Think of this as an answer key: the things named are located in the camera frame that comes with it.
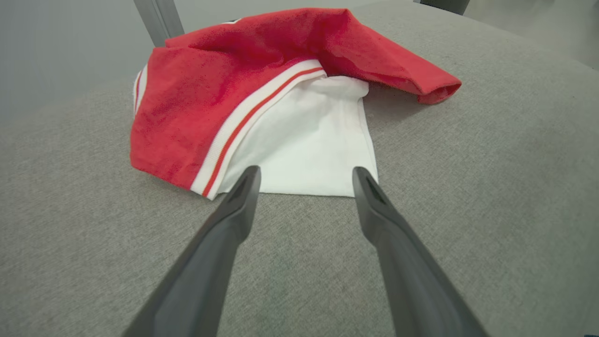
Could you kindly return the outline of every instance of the gray floor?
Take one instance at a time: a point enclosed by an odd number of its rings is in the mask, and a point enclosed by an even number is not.
[[[599,70],[598,0],[470,0],[464,16]]]

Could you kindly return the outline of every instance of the red fabric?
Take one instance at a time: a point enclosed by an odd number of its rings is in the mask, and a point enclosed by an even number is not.
[[[155,48],[137,102],[131,164],[189,189],[220,126],[248,95],[298,62],[329,76],[385,83],[434,104],[454,76],[362,25],[342,9],[280,11],[191,32]]]

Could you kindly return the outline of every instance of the red sleeve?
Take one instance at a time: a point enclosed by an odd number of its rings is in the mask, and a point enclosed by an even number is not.
[[[167,41],[187,47],[258,60],[267,67],[296,58],[318,58],[327,74],[380,82],[435,104],[461,82],[361,24],[349,10],[303,8],[262,14],[217,25]]]

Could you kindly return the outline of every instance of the gray tablecloth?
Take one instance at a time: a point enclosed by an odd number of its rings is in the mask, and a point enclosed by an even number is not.
[[[389,198],[492,336],[582,335],[599,286],[599,74],[424,5],[353,12],[464,82],[436,106],[371,86]],[[131,168],[131,83],[2,126],[0,335],[120,334],[221,199]],[[354,201],[261,195],[219,336],[393,333]]]

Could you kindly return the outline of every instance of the red garment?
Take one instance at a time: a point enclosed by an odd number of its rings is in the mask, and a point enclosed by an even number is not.
[[[285,73],[302,62],[307,66]],[[359,23],[349,10],[305,8],[245,17],[154,49],[135,82],[131,164],[208,196],[220,184],[226,154],[251,127],[250,118],[294,79],[323,69],[329,76],[411,92],[424,104],[445,100],[461,85]],[[228,119],[236,122],[227,125]]]

